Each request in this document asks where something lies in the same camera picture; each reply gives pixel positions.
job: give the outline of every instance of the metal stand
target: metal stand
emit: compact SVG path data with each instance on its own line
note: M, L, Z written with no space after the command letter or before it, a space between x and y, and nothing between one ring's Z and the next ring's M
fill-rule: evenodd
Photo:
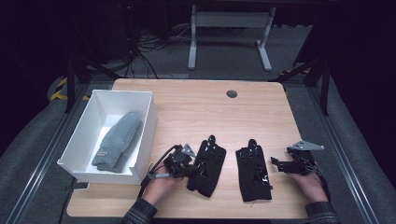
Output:
M201 27L249 27L263 28L262 39L257 41L257 48L262 57L264 70L272 71L265 43L270 33L271 24L275 16L276 8L272 7L269 12L207 12L196 11L196 5L192 6L191 12L191 46L189 57L189 70L195 69L197 50L196 28Z

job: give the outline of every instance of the hand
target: hand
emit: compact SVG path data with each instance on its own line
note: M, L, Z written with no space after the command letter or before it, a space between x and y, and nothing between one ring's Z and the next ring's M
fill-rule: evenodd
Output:
M322 187L322 183L317 174L315 174L315 172L311 172L308 175L287 175L294 179L300 185L303 193L308 198L309 202L316 203L329 201Z
M156 174L166 174L168 173L163 163L159 164L158 171ZM155 205L161 198L163 198L169 191L172 190L175 184L180 182L183 178L155 178L148 182L145 192L143 193L142 199L146 200L148 203Z

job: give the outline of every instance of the cable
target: cable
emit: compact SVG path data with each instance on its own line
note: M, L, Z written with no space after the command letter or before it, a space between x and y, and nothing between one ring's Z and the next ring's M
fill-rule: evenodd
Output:
M117 65L117 66L115 66L115 67L107 68L107 70L110 70L110 71L112 71L112 72L118 72L118 71L120 71L121 69L127 67L127 66L133 61L133 59L130 59L130 58L128 58L127 60L128 60L127 62L125 62L125 63L123 63L123 64L120 64L120 65ZM90 73L93 74L93 75L103 74L102 72L100 72L100 71L98 71L98 70L96 70L96 69L91 69L91 68L87 68L87 69L88 69L88 71L90 71Z
M137 56L139 59L141 59L142 60L142 62L143 62L143 64L145 65L145 67L146 67L146 69L148 70L148 78L149 78L149 68L148 68L148 66L146 65L146 61L142 58L142 57L140 57L140 56Z
M169 148L168 150L166 150L166 152L160 157L160 159L154 164L154 166L152 166L151 169L149 169L148 173L151 174L151 175L155 174L155 172L157 172L157 170L161 168L161 167L157 168L157 166L176 147L177 147L177 145L174 145L171 148ZM143 192L145 191L146 186L148 185L149 181L150 181L149 176L146 175L146 177L143 179L142 183L140 184L141 188L139 190L139 193L137 194L137 198L141 198L142 197Z
M190 28L191 28L191 26L187 27L187 28L184 29L180 34L178 34L177 36L171 38L171 40L179 38L181 35L184 34L184 32L188 31Z
M69 188L72 189L72 188L73 188L73 185L74 185L75 183L76 183L76 178L73 177L72 182L71 182L70 185L69 185ZM62 206L61 214L59 215L59 219L58 219L58 223L59 223L59 224L62 223L62 219L64 218L64 210L66 209L67 202L69 201L70 195L72 194L72 191L68 190L68 187L66 187L66 190L65 190L65 191L67 192L67 194L66 194L66 197L64 197L64 204L63 204L63 206Z
M64 4L64 8L65 8L66 11L67 11L67 15L69 16L70 20L73 22L73 24L74 24L76 30L78 31L78 34L81 36L82 40L84 41L85 45L87 46L88 51L90 52L90 54L92 55L92 57L93 57L97 62L99 62L99 60L95 57L95 54L93 53L93 51L92 51L90 45L88 44L88 41L85 39L84 34L79 30L79 28L78 28L78 26L77 26L77 23L76 23L76 21L75 21L73 15L72 15L72 13L70 12L69 8L67 7L66 3L65 3L64 1L62 1L62 2L63 2L63 4Z
M132 69L132 66L131 66L131 72L132 72L132 76L134 77L134 70Z
M128 74L128 70L129 70L129 64L128 64L128 66L126 67L126 71L125 71L124 77L126 77L126 75Z
M242 33L244 33L245 28L220 28L220 30L230 35L241 35Z
M305 158L303 158L297 154L293 154L293 156L308 163L309 166L305 166L305 169L308 170L309 172L315 171L315 173L317 175L322 175L322 172L319 170L319 168L316 165L313 165L311 162L309 162L309 160L306 160Z
M152 64L149 62L149 60L148 60L142 53L139 53L139 56L143 58L143 62L144 62L144 63L145 63L145 61L148 63L148 65L150 66L152 72L154 73L154 76L155 76L157 79L159 79L158 76L157 76L157 73L155 72L155 70L154 70L154 68L152 67Z

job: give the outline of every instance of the wooden table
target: wooden table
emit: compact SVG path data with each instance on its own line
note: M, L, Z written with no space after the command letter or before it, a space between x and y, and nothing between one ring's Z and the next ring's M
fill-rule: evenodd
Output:
M152 91L157 127L150 163L171 146L188 143L195 153L214 134L227 150L219 183L211 198L186 189L188 178L156 206L156 217L304 218L307 200L298 185L277 171L270 157L290 161L286 147L301 140L278 83L211 80L118 79L116 91ZM235 98L227 91L237 92ZM235 151L249 139L262 146L273 200L244 203L239 189ZM91 184L74 191L67 213L72 217L123 217L140 186Z

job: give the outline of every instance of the white box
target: white box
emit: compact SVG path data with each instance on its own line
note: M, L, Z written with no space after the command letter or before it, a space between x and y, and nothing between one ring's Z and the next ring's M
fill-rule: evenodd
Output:
M130 148L133 152L120 174L98 171L91 165L103 137L128 112L140 114L142 123ZM78 125L58 160L79 182L140 185L149 170L149 157L157 124L150 91L94 90Z

